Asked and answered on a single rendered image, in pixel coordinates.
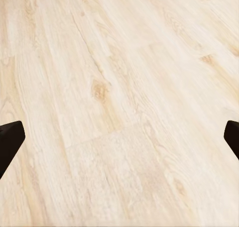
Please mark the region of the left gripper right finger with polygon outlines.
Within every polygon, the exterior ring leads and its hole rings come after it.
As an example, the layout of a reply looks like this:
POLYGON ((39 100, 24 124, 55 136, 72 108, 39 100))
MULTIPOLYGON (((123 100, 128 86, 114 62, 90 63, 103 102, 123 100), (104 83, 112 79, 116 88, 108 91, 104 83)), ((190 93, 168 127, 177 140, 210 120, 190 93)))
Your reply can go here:
POLYGON ((239 160, 239 122, 232 120, 227 122, 224 139, 239 160))

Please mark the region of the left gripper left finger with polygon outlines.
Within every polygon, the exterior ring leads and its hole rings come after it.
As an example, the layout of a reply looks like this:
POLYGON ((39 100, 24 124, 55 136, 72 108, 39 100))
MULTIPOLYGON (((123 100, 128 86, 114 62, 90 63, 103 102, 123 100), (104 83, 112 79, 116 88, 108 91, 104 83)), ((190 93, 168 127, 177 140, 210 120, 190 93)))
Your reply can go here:
POLYGON ((25 140, 21 121, 0 126, 0 179, 25 140))

